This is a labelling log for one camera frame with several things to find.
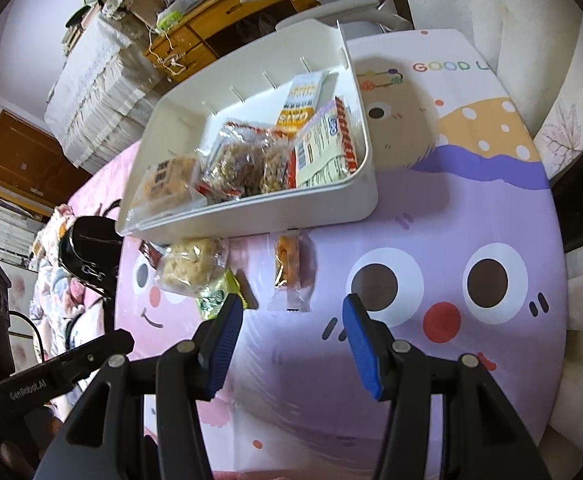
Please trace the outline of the dark red candy packet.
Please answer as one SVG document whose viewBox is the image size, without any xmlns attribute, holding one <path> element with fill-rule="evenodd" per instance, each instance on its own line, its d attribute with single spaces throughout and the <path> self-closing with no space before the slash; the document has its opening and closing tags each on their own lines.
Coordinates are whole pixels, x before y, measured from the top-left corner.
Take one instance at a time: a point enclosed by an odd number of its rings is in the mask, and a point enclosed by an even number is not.
<svg viewBox="0 0 583 480">
<path fill-rule="evenodd" d="M 155 246 L 152 243 L 148 243 L 146 240 L 142 240 L 139 246 L 139 252 L 145 257 L 148 264 L 156 270 L 159 266 L 160 260 L 165 255 L 165 248 L 160 246 Z"/>
</svg>

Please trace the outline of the orange dried fruit packet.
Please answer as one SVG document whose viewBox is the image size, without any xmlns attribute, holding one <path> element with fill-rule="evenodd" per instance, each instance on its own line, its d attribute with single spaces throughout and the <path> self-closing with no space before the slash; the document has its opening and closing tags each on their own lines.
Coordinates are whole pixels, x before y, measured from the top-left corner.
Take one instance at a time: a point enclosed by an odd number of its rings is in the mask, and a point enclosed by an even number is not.
<svg viewBox="0 0 583 480">
<path fill-rule="evenodd" d="M 270 236 L 273 278 L 268 309 L 309 313 L 315 283 L 313 246 L 306 230 L 287 230 Z"/>
</svg>

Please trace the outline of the rice cracker clear pack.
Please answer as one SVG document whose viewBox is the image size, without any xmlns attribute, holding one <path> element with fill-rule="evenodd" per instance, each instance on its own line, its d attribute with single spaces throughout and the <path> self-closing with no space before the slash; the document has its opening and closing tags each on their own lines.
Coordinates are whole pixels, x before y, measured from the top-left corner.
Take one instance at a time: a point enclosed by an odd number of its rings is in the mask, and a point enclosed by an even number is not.
<svg viewBox="0 0 583 480">
<path fill-rule="evenodd" d="M 259 122 L 223 122 L 200 174 L 200 191 L 217 203 L 258 195 L 262 156 L 272 133 L 272 126 Z"/>
</svg>

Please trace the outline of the orange oats snack bar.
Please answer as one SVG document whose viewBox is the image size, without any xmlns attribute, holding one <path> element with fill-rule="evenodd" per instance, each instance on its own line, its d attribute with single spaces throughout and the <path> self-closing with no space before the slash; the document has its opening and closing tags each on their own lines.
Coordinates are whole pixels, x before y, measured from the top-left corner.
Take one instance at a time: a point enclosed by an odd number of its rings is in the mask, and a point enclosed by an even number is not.
<svg viewBox="0 0 583 480">
<path fill-rule="evenodd" d="M 290 92 L 275 122 L 277 134 L 292 138 L 305 127 L 316 112 L 326 75 L 321 70 L 293 77 Z"/>
</svg>

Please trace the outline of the crab roe noodle snack bag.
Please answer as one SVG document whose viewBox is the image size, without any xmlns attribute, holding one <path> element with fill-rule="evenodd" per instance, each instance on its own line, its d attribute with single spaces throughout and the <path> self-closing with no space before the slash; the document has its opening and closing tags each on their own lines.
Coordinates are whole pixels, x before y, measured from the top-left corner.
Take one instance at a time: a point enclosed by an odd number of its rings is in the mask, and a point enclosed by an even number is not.
<svg viewBox="0 0 583 480">
<path fill-rule="evenodd" d="M 207 205 L 198 191 L 200 159 L 196 154 L 177 156 L 146 169 L 136 189 L 127 219 L 135 222 L 180 214 Z"/>
</svg>

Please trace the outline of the mixed nuts clear packet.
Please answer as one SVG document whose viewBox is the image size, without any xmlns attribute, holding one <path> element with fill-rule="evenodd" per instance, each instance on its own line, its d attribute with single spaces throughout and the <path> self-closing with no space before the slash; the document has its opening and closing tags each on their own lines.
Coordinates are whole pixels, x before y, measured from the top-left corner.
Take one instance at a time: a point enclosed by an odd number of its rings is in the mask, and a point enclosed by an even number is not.
<svg viewBox="0 0 583 480">
<path fill-rule="evenodd" d="M 288 143 L 271 144 L 264 149 L 259 182 L 261 194 L 285 191 L 290 187 L 292 155 L 293 149 Z"/>
</svg>

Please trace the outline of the green snack packet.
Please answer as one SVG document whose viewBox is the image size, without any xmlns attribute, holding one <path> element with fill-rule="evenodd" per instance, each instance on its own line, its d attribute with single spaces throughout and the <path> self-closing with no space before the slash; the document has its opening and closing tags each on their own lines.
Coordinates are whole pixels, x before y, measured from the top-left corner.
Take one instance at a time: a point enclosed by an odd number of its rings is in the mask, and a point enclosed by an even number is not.
<svg viewBox="0 0 583 480">
<path fill-rule="evenodd" d="M 223 307 L 226 297 L 237 295 L 241 299 L 244 309 L 248 308 L 248 302 L 244 297 L 241 284 L 231 269 L 226 269 L 212 283 L 206 285 L 196 296 L 196 304 L 203 321 L 216 318 Z"/>
</svg>

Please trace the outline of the patterned pillow bedding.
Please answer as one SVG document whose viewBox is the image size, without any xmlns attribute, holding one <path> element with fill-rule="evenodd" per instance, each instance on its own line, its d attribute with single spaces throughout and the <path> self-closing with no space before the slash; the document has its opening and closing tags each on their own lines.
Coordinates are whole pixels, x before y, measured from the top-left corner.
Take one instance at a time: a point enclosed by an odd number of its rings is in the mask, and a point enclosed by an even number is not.
<svg viewBox="0 0 583 480">
<path fill-rule="evenodd" d="M 60 240 L 76 219 L 71 206 L 56 207 L 30 247 L 29 269 L 37 271 L 37 279 L 29 318 L 41 336 L 39 347 L 45 359 L 68 349 L 72 326 L 86 310 L 86 288 L 60 264 Z"/>
</svg>

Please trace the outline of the rice cracker pack upper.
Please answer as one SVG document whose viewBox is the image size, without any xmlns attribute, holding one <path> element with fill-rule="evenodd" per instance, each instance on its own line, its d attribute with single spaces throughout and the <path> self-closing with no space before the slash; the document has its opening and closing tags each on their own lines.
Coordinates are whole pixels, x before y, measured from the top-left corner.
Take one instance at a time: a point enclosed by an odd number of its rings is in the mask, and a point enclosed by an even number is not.
<svg viewBox="0 0 583 480">
<path fill-rule="evenodd" d="M 155 284 L 165 292 L 196 296 L 224 273 L 229 243 L 223 238 L 185 238 L 167 248 L 159 261 Z"/>
</svg>

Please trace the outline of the cartoon printed play mat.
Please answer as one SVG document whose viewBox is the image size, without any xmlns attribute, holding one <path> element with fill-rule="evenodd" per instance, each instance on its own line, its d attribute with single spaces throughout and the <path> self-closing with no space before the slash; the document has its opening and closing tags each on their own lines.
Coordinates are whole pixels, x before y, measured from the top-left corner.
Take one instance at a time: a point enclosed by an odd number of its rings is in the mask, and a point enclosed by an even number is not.
<svg viewBox="0 0 583 480">
<path fill-rule="evenodd" d="M 250 307 L 228 380 L 200 403 L 212 468 L 250 479 L 364 479 L 387 405 L 361 382 L 342 323 L 369 316 L 429 356 L 476 356 L 540 439 L 567 328 L 563 243 L 549 180 L 518 110 L 462 32 L 347 41 L 372 141 L 369 217 L 306 230 L 309 313 L 268 309 L 270 236 L 231 237 Z"/>
</svg>

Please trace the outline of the white plastic storage bin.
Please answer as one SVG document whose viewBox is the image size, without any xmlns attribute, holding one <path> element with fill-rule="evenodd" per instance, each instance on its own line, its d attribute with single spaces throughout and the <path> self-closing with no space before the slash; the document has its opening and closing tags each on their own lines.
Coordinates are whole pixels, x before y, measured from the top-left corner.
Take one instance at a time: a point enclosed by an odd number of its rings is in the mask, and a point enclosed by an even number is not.
<svg viewBox="0 0 583 480">
<path fill-rule="evenodd" d="M 221 58 L 159 100 L 116 229 L 169 245 L 359 221 L 377 202 L 345 31 L 308 20 Z"/>
</svg>

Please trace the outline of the lace covered furniture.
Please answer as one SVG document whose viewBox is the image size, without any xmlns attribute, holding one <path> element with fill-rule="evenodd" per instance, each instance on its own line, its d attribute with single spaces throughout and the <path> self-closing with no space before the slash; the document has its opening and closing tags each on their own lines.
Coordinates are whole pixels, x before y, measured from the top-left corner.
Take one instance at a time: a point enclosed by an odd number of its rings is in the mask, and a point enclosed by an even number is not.
<svg viewBox="0 0 583 480">
<path fill-rule="evenodd" d="M 44 121 L 75 167 L 95 174 L 141 139 L 168 89 L 165 74 L 145 58 L 147 40 L 135 16 L 100 14 L 66 58 Z"/>
</svg>

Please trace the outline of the wooden desk with drawers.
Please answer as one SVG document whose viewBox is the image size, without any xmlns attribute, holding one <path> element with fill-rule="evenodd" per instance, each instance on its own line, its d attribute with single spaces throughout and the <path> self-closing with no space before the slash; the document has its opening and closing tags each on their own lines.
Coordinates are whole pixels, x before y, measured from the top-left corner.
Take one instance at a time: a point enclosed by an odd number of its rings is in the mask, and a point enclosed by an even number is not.
<svg viewBox="0 0 583 480">
<path fill-rule="evenodd" d="M 169 32 L 151 34 L 144 55 L 170 81 L 181 82 L 315 6 L 314 0 L 206 0 Z"/>
</svg>

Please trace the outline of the green tissue pack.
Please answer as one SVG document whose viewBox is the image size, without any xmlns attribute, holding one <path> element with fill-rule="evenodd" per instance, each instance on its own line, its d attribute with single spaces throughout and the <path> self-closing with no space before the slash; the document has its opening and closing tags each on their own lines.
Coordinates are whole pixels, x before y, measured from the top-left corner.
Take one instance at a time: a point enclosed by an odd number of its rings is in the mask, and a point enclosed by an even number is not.
<svg viewBox="0 0 583 480">
<path fill-rule="evenodd" d="M 183 13 L 180 10 L 162 11 L 157 15 L 156 29 L 158 32 L 169 32 L 180 22 L 181 18 L 183 18 Z"/>
</svg>

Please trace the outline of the white floral curtain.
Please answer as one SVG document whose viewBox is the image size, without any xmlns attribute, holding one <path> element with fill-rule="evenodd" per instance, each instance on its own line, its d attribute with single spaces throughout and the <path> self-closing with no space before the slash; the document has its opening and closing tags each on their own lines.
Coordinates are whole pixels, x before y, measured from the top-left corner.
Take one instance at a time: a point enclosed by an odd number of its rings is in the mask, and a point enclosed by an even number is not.
<svg viewBox="0 0 583 480">
<path fill-rule="evenodd" d="M 513 97 L 552 183 L 568 273 L 564 376 L 543 443 L 583 458 L 583 7 L 577 0 L 397 0 L 419 28 L 462 32 Z"/>
</svg>

